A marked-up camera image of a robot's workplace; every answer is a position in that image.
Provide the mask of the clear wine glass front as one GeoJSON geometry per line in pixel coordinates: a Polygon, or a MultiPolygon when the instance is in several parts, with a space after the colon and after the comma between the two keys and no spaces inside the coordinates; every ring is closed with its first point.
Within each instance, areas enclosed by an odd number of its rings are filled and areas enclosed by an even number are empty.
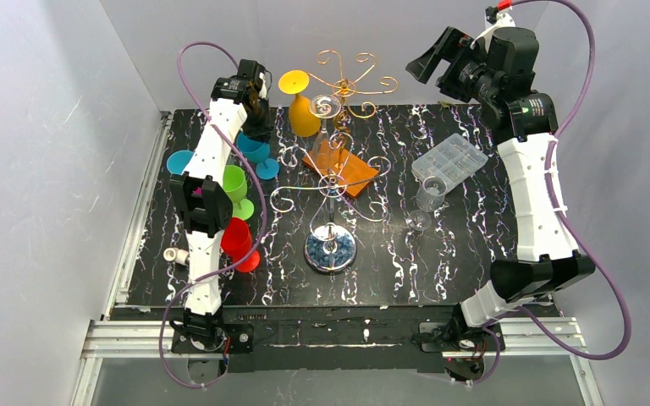
{"type": "Polygon", "coordinates": [[[407,214],[408,226],[417,232],[424,232],[432,226],[432,214],[443,205],[448,186],[437,176],[423,179],[416,193],[416,209],[407,214]]]}

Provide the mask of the teal blue wine glass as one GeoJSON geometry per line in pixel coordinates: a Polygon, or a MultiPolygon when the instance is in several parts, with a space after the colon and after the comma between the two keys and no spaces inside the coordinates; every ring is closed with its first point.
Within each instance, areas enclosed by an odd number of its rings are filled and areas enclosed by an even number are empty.
{"type": "Polygon", "coordinates": [[[172,175],[181,175],[193,156],[194,152],[190,150],[173,152],[166,161],[166,168],[172,175]]]}

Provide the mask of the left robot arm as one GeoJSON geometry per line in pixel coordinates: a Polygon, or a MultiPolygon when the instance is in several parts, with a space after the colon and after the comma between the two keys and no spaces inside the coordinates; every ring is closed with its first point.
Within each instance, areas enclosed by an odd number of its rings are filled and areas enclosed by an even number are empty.
{"type": "Polygon", "coordinates": [[[171,176],[169,189],[186,235],[191,285],[179,333],[212,341],[221,334],[216,322],[222,303],[215,274],[219,245],[233,217],[223,174],[239,133],[258,141],[270,137],[265,67],[254,60],[240,60],[236,74],[217,79],[209,112],[192,158],[182,174],[171,176]]]}

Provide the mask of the red wine glass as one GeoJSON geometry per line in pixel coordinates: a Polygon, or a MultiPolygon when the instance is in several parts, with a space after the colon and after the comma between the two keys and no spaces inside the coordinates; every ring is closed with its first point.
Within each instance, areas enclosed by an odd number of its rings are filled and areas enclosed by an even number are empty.
{"type": "Polygon", "coordinates": [[[233,217],[225,228],[221,240],[221,249],[233,262],[245,259],[239,266],[235,267],[238,272],[250,273],[255,271],[260,263],[260,254],[256,250],[247,255],[252,247],[252,235],[248,224],[233,217]]]}

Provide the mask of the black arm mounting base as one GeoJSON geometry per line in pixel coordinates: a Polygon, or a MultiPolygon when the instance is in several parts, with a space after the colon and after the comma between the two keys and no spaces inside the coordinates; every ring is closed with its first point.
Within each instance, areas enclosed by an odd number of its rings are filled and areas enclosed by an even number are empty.
{"type": "Polygon", "coordinates": [[[226,305],[212,341],[179,333],[183,314],[168,322],[172,352],[210,353],[231,373],[397,369],[465,382],[481,379],[486,356],[506,348],[500,325],[469,327],[453,305],[226,305]]]}

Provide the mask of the green wine glass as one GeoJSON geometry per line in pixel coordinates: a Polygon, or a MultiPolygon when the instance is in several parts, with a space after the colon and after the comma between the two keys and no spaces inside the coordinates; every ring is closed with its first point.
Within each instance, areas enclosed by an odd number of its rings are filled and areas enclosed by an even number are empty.
{"type": "Polygon", "coordinates": [[[254,204],[246,198],[248,189],[245,171],[236,165],[226,165],[222,188],[233,203],[233,217],[248,220],[254,213],[254,204]]]}

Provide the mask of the yellow orange wine glass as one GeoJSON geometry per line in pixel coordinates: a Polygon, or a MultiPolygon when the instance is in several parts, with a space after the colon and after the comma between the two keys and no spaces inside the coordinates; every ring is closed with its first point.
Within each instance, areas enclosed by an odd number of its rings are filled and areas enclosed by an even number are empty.
{"type": "Polygon", "coordinates": [[[320,119],[311,113],[310,100],[303,94],[309,83],[309,74],[298,69],[286,72],[278,80],[278,88],[294,97],[289,106],[289,122],[294,133],[300,137],[311,137],[320,130],[320,119]]]}

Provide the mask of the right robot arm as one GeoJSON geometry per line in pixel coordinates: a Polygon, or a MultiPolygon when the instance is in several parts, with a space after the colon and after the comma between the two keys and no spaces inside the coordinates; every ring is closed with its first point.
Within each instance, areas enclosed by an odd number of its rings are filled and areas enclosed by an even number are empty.
{"type": "Polygon", "coordinates": [[[516,258],[495,260],[490,279],[454,313],[457,325],[478,328],[545,294],[592,275],[595,265],[583,254],[554,205],[554,161],[547,157],[559,127],[552,98],[532,89],[539,42],[532,30],[495,28],[489,39],[448,27],[407,71],[427,83],[440,62],[440,92],[455,100],[475,100],[491,130],[507,172],[517,225],[516,258]]]}

